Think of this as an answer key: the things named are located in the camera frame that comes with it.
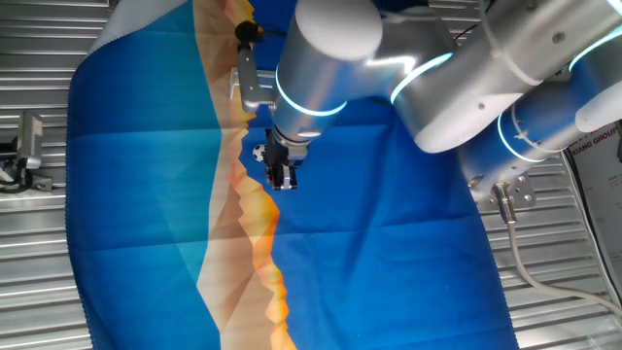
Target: metal slat wall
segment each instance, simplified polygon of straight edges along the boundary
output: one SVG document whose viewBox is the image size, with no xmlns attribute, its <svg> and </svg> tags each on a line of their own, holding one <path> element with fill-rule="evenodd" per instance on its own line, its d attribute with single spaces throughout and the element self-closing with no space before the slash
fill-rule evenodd
<svg viewBox="0 0 622 350">
<path fill-rule="evenodd" d="M 106 0 L 0 0 L 0 141 L 23 109 L 44 118 L 52 194 L 0 194 L 0 349 L 90 349 L 67 255 L 67 92 L 106 23 Z"/>
<path fill-rule="evenodd" d="M 431 0 L 454 34 L 479 21 L 476 2 Z M 0 196 L 0 349 L 89 349 L 64 231 L 65 132 L 71 76 L 109 15 L 105 0 L 0 0 L 0 139 L 17 114 L 44 117 L 52 194 Z M 531 171 L 537 207 L 519 213 L 528 269 L 541 281 L 606 295 L 568 169 L 551 159 Z M 530 288 L 516 273 L 498 213 L 482 213 L 523 349 L 589 349 L 610 316 L 600 306 Z"/>
<path fill-rule="evenodd" d="M 536 207 L 517 212 L 523 263 L 537 280 L 608 298 L 610 284 L 587 231 L 569 169 L 552 158 L 530 170 Z M 522 349 L 593 349 L 594 335 L 614 317 L 594 302 L 540 292 L 515 269 L 499 211 L 481 213 L 501 276 L 516 337 Z M 619 330 L 607 330 L 615 339 Z"/>
</svg>

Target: metal mount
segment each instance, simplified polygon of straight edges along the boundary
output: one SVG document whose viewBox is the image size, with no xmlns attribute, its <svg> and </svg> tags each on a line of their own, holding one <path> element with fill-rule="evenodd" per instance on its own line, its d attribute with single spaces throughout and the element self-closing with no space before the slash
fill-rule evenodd
<svg viewBox="0 0 622 350">
<path fill-rule="evenodd" d="M 274 90 L 265 89 L 259 84 L 257 63 L 250 46 L 242 48 L 238 53 L 237 73 L 244 112 L 254 113 L 260 105 L 274 104 Z"/>
<path fill-rule="evenodd" d="M 514 182 L 507 186 L 509 199 L 512 201 L 514 209 L 528 209 L 536 206 L 536 194 L 527 172 L 519 175 Z M 473 199 L 477 204 L 479 212 L 490 212 L 499 210 L 499 204 L 492 191 L 488 193 L 475 192 L 471 189 Z"/>
<path fill-rule="evenodd" d="M 257 71 L 257 78 L 259 81 L 259 86 L 261 88 L 274 89 L 276 85 L 275 74 L 272 71 Z M 237 73 L 237 68 L 231 69 L 231 76 L 229 78 L 229 99 L 233 99 L 235 90 L 240 88 L 240 78 Z"/>
</svg>

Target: connector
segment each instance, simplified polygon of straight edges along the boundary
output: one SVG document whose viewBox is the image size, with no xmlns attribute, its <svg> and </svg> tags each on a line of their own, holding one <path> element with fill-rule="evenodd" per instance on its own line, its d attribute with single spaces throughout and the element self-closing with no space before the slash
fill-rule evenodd
<svg viewBox="0 0 622 350">
<path fill-rule="evenodd" d="M 507 191 L 507 184 L 496 184 L 493 187 L 493 193 L 497 198 L 497 204 L 499 205 L 501 216 L 505 224 L 516 224 L 516 213 L 514 213 L 512 198 Z"/>
</svg>

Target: gray cable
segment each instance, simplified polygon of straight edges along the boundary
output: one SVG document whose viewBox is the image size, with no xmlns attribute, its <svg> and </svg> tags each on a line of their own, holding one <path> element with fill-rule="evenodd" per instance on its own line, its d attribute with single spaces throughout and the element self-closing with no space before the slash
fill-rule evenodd
<svg viewBox="0 0 622 350">
<path fill-rule="evenodd" d="M 561 295 L 566 297 L 574 297 L 574 298 L 584 298 L 588 300 L 592 300 L 594 302 L 599 303 L 600 305 L 608 308 L 613 311 L 618 317 L 622 318 L 622 309 L 614 305 L 612 302 L 607 301 L 601 297 L 596 297 L 592 294 L 581 292 L 578 290 L 568 289 L 568 288 L 559 288 L 559 287 L 551 287 L 540 283 L 535 280 L 532 275 L 529 274 L 523 262 L 521 261 L 521 257 L 518 254 L 518 240 L 516 239 L 516 226 L 514 223 L 507 224 L 507 231 L 509 233 L 509 245 L 512 249 L 512 256 L 514 257 L 514 261 L 516 262 L 516 268 L 518 269 L 518 273 L 527 281 L 529 284 L 534 286 L 536 289 L 539 289 L 543 292 L 555 295 Z"/>
</svg>

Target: blue light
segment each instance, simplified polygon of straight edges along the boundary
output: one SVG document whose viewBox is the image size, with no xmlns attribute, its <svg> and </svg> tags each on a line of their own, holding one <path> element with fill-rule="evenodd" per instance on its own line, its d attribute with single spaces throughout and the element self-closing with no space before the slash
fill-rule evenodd
<svg viewBox="0 0 622 350">
<path fill-rule="evenodd" d="M 417 79 L 417 77 L 426 73 L 430 69 L 443 64 L 447 59 L 449 59 L 449 57 L 451 57 L 451 55 L 452 55 L 451 52 L 440 55 L 439 57 L 429 60 L 428 62 L 420 65 L 419 67 L 415 68 L 412 72 L 410 72 L 406 76 L 406 78 L 404 78 L 401 82 L 399 82 L 399 84 L 397 84 L 396 88 L 393 90 L 393 93 L 391 94 L 391 103 L 396 102 L 397 96 L 404 88 L 406 88 L 408 84 L 410 84 L 412 81 Z"/>
<path fill-rule="evenodd" d="M 283 91 L 283 89 L 281 88 L 281 83 L 279 83 L 279 66 L 276 67 L 276 72 L 274 73 L 274 79 L 276 80 L 276 87 L 279 89 L 279 92 L 281 93 L 281 96 L 283 96 L 283 99 L 285 99 L 290 106 L 294 107 L 298 112 L 307 114 L 309 116 L 314 116 L 314 117 L 328 117 L 328 116 L 332 116 L 335 115 L 339 112 L 341 112 L 342 109 L 344 109 L 346 107 L 346 105 L 348 104 L 348 101 L 343 102 L 343 104 L 337 108 L 331 109 L 330 111 L 312 111 L 310 109 L 306 109 L 298 104 L 296 104 L 295 102 L 293 102 Z"/>
<path fill-rule="evenodd" d="M 616 1 L 617 2 L 617 6 L 620 7 L 620 10 L 622 10 L 622 4 L 620 3 L 619 0 L 609 0 L 609 3 L 611 3 L 612 1 Z M 604 38 L 602 38 L 601 40 L 597 41 L 596 43 L 592 44 L 589 48 L 585 49 L 582 53 L 578 54 L 570 63 L 569 66 L 569 70 L 572 71 L 572 67 L 574 67 L 574 64 L 576 64 L 576 62 L 579 61 L 579 59 L 583 58 L 584 55 L 588 54 L 591 50 L 599 47 L 600 45 L 613 40 L 617 37 L 619 37 L 620 35 L 622 35 L 622 27 L 619 27 L 617 29 L 615 29 L 614 31 L 610 32 L 609 34 L 607 34 Z"/>
<path fill-rule="evenodd" d="M 611 7 L 613 9 L 615 9 L 615 11 L 618 12 L 618 14 L 622 15 L 622 2 L 620 2 L 620 0 L 606 0 L 609 5 L 611 5 Z"/>
<path fill-rule="evenodd" d="M 525 161 L 529 161 L 529 162 L 541 162 L 541 161 L 545 161 L 546 159 L 543 160 L 533 160 L 533 159 L 529 159 L 527 157 L 523 157 L 521 156 L 518 152 L 514 151 L 511 147 L 509 147 L 509 144 L 507 143 L 507 141 L 505 141 L 505 137 L 503 136 L 503 132 L 501 131 L 501 117 L 503 116 L 503 113 L 499 114 L 499 118 L 497 119 L 497 129 L 499 130 L 499 137 L 501 138 L 503 144 L 505 145 L 505 147 L 515 156 L 517 156 L 518 158 L 525 160 Z"/>
</svg>

